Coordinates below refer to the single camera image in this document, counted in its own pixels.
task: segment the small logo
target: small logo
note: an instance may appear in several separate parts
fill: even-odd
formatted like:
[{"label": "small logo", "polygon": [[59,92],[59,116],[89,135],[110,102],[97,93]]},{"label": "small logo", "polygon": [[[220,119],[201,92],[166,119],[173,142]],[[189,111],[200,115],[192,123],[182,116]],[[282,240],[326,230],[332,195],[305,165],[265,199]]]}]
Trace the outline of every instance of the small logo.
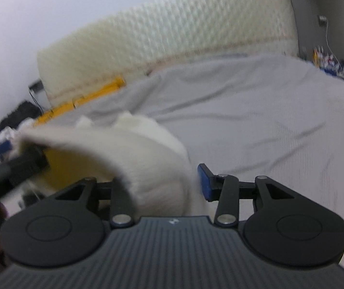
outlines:
[{"label": "small logo", "polygon": [[177,218],[174,218],[174,219],[172,219],[172,220],[169,221],[169,223],[172,224],[172,225],[176,225],[176,224],[178,224],[179,222],[180,222],[180,221],[179,221]]}]

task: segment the metal pivot screw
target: metal pivot screw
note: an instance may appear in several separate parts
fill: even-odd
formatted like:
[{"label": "metal pivot screw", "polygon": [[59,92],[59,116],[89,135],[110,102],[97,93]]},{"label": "metal pivot screw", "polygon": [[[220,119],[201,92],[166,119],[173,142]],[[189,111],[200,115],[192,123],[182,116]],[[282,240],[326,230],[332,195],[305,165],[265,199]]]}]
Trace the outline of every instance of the metal pivot screw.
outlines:
[{"label": "metal pivot screw", "polygon": [[180,223],[180,221],[177,219],[177,218],[173,218],[169,221],[169,224],[172,224],[172,225],[175,225],[175,224],[178,224]]},{"label": "metal pivot screw", "polygon": [[112,217],[113,223],[117,225],[126,225],[130,223],[132,218],[128,214],[117,214]]},{"label": "metal pivot screw", "polygon": [[223,225],[230,225],[236,222],[236,217],[232,214],[221,214],[217,217],[217,221]]}]

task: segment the wall socket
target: wall socket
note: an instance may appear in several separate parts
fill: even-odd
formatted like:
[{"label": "wall socket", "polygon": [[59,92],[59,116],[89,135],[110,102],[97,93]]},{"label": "wall socket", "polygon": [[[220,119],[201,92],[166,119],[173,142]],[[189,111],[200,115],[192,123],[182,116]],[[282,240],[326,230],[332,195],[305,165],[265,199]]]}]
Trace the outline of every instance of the wall socket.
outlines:
[{"label": "wall socket", "polygon": [[41,92],[44,89],[42,80],[38,79],[36,82],[34,82],[30,86],[28,86],[28,88],[30,91],[32,91],[34,93]]},{"label": "wall socket", "polygon": [[318,15],[318,23],[319,23],[319,26],[326,27],[327,26],[327,17],[323,16],[323,15]]}]

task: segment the black cable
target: black cable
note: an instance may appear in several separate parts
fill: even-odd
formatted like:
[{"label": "black cable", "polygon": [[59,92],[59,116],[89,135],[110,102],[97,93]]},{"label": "black cable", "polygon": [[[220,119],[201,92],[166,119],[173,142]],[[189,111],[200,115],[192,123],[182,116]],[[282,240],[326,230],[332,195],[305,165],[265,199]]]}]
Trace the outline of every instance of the black cable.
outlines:
[{"label": "black cable", "polygon": [[326,43],[327,43],[327,47],[329,48],[329,50],[330,50],[331,54],[333,55],[333,57],[337,60],[338,65],[339,65],[339,68],[342,69],[342,66],[341,66],[341,64],[339,63],[338,58],[335,56],[335,54],[333,53],[333,51],[331,51],[331,49],[330,49],[329,40],[327,39],[327,33],[328,33],[328,31],[329,31],[329,20],[326,18]]},{"label": "black cable", "polygon": [[38,105],[38,107],[41,109],[42,114],[44,113],[42,106],[38,103],[38,101],[34,98],[33,94],[31,93],[31,91],[29,90],[29,93],[33,99],[33,101],[35,102],[36,105]]}]

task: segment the bed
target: bed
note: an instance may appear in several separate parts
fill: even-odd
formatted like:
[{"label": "bed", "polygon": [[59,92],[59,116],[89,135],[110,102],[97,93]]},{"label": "bed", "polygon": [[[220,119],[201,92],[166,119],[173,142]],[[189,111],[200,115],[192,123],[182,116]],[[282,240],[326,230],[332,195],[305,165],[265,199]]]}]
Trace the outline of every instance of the bed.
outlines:
[{"label": "bed", "polygon": [[242,181],[268,175],[344,218],[344,81],[297,52],[289,0],[161,0],[59,40],[38,68],[52,105],[117,75],[128,83],[48,125],[144,114],[193,165]]}]

